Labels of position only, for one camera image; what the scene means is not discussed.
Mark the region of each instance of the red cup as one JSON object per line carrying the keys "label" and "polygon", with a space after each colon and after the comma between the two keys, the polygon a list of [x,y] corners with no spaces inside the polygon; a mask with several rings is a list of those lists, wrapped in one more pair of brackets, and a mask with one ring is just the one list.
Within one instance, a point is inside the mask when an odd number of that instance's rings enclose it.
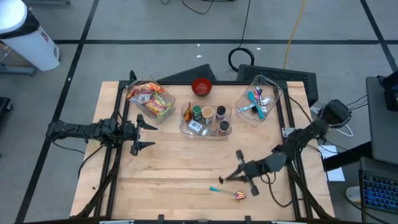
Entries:
{"label": "red cup", "polygon": [[192,83],[192,91],[196,96],[206,96],[210,93],[211,81],[208,78],[197,78]]}

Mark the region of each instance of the concrete floor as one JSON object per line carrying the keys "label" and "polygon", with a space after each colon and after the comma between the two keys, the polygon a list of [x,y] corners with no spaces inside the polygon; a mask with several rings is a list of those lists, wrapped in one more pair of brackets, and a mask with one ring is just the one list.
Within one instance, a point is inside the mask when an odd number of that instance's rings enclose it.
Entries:
{"label": "concrete floor", "polygon": [[[208,2],[185,0],[204,11]],[[385,40],[398,40],[395,19],[398,2],[367,0]],[[29,4],[46,32],[57,41],[62,61],[58,68],[34,77],[0,75],[0,96],[10,97],[14,110],[2,122],[0,134],[0,223],[13,223],[43,146],[65,79],[72,83],[60,115],[69,123],[90,123],[101,82],[125,80],[133,69],[137,76],[155,79],[209,63],[220,80],[235,80],[228,53],[243,31],[248,0],[215,2],[206,15],[195,14],[181,1],[171,0],[72,0],[70,6]],[[252,0],[245,39],[287,40],[298,16],[301,1]],[[85,35],[90,10],[94,18]],[[79,40],[89,42],[78,50]],[[218,39],[220,44],[204,44]],[[298,26],[296,40],[378,40],[360,0],[308,0]],[[111,44],[108,40],[126,40]],[[129,40],[148,40],[134,42]],[[175,40],[173,44],[151,40]],[[341,42],[339,44],[294,44],[287,68],[317,74],[319,101],[340,99],[350,103],[365,95],[365,77],[389,75],[392,68],[381,44]],[[243,44],[256,57],[256,65],[282,68],[285,44]],[[393,57],[398,46],[388,45]],[[73,59],[79,59],[71,70]],[[249,63],[247,55],[236,53],[233,63]],[[351,148],[370,140],[368,111],[356,110],[349,123],[354,137],[330,132],[328,139]],[[66,139],[65,146],[85,150],[85,143]],[[50,147],[26,222],[67,218],[77,184],[83,155]],[[346,182],[338,189],[358,184],[358,165],[344,167]],[[331,189],[336,216],[360,221],[360,213]]]}

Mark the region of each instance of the wooden tabletop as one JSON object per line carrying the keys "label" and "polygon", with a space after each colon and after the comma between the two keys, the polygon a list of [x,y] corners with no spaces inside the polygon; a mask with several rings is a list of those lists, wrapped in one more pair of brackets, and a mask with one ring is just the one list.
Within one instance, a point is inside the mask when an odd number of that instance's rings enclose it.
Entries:
{"label": "wooden tabletop", "polygon": [[[118,82],[103,82],[94,122],[111,116],[117,87]],[[167,220],[243,220],[245,215],[250,215],[252,220],[294,220],[293,206],[278,207],[271,198],[268,185],[259,178],[253,180],[260,192],[256,197],[251,196],[248,184],[218,183],[219,175],[225,177],[237,168],[236,150],[243,151],[246,161],[258,160],[268,156],[271,149],[282,143],[276,108],[258,127],[248,125],[233,113],[233,130],[225,140],[188,139],[179,128],[181,106],[184,102],[227,104],[235,110],[235,102],[247,86],[215,85],[204,98],[195,96],[191,86],[163,87],[176,98],[176,110],[163,123],[154,124],[135,104],[130,104],[128,120],[135,122],[137,114],[142,113],[145,121],[159,130],[142,129],[141,141],[154,141],[156,144],[143,149],[137,157],[129,152],[132,142],[124,143],[112,218],[153,220],[159,214],[164,214]],[[290,96],[310,114],[303,83],[288,82],[288,88]],[[284,100],[281,102],[287,120]],[[308,126],[309,122],[300,108],[293,101],[291,104],[296,127]],[[318,147],[315,140],[310,145]],[[85,157],[98,146],[98,141],[90,141]],[[105,149],[93,156],[82,169],[71,215],[80,212],[96,192],[104,155]],[[325,211],[334,216],[319,153],[307,147],[303,150],[302,159],[309,190]],[[286,169],[283,168],[276,176],[272,185],[274,195],[280,203],[288,203],[291,201],[291,194]],[[237,201],[228,194],[209,191],[210,186],[230,191],[242,190],[248,197]],[[105,213],[107,200],[108,192],[104,194],[101,214]]]}

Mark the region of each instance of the plastic container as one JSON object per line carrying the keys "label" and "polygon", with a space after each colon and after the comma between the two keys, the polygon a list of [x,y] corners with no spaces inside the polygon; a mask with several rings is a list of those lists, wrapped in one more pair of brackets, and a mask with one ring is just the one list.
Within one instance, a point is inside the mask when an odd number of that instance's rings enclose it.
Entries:
{"label": "plastic container", "polygon": [[227,121],[229,123],[229,128],[226,130],[225,133],[223,133],[223,135],[219,135],[218,131],[216,131],[215,134],[211,133],[210,128],[212,125],[216,125],[217,128],[220,128],[220,122],[216,122],[216,113],[213,113],[213,121],[209,124],[206,125],[203,122],[203,119],[199,120],[198,122],[203,125],[203,129],[201,133],[195,133],[193,131],[191,131],[188,128],[188,124],[189,122],[185,122],[185,119],[183,117],[184,112],[187,110],[189,103],[184,103],[181,106],[181,118],[180,118],[180,130],[181,133],[184,134],[185,137],[187,138],[192,138],[192,139],[210,139],[210,140],[222,140],[222,139],[226,139],[232,132],[232,125],[231,125],[231,115],[232,115],[232,109],[230,106],[228,105],[203,105],[200,103],[193,103],[191,102],[191,107],[194,106],[200,106],[201,108],[206,108],[207,106],[210,107],[211,109],[213,109],[213,111],[217,111],[217,107],[219,106],[224,106],[225,107],[225,117],[224,117],[224,121]]}
{"label": "plastic container", "polygon": [[[261,108],[264,118],[260,118],[258,112],[254,113],[252,110],[253,102],[249,99],[249,92],[255,93],[261,90],[260,99],[256,98],[256,102]],[[281,87],[271,79],[257,75],[243,93],[240,99],[236,102],[236,116],[247,122],[251,126],[259,126],[266,120],[269,112],[273,109],[280,96],[283,94]]]}
{"label": "plastic container", "polygon": [[[155,121],[155,124],[159,124],[161,122],[163,122],[168,116],[170,116],[170,114],[172,114],[175,111],[175,97],[170,95],[162,86],[160,86],[155,80],[151,80],[151,81],[142,81],[141,79],[138,79],[136,81],[134,81],[132,84],[130,84],[128,86],[128,93],[131,92],[132,89],[136,88],[136,86],[140,86],[146,83],[154,83],[155,85],[160,87],[160,91],[158,93],[160,99],[164,100],[165,102],[167,102],[168,104],[170,104],[170,106],[168,106],[165,111],[161,112],[161,114],[156,115],[155,113],[153,113],[151,110],[149,110],[146,107],[146,103],[142,104],[139,103],[136,100],[133,100],[134,97],[132,97],[130,99],[131,102],[133,102],[134,104],[136,104],[150,119],[153,119]],[[154,101],[153,96],[155,95],[155,93],[152,93],[150,95],[150,102],[153,102],[153,104],[156,104],[156,101]]]}
{"label": "plastic container", "polygon": [[60,49],[21,0],[0,1],[0,40],[41,71],[60,64]]}

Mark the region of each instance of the paper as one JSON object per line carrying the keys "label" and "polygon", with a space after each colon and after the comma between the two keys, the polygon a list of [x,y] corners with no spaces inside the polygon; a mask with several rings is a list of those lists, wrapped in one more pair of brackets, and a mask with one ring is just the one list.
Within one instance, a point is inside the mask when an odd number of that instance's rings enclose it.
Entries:
{"label": "paper", "polygon": [[[323,159],[327,159],[337,154],[336,146],[319,146],[319,151],[321,151]],[[335,182],[346,181],[346,179],[344,178],[343,169],[341,167],[328,171],[328,177],[329,181],[335,181]]]}

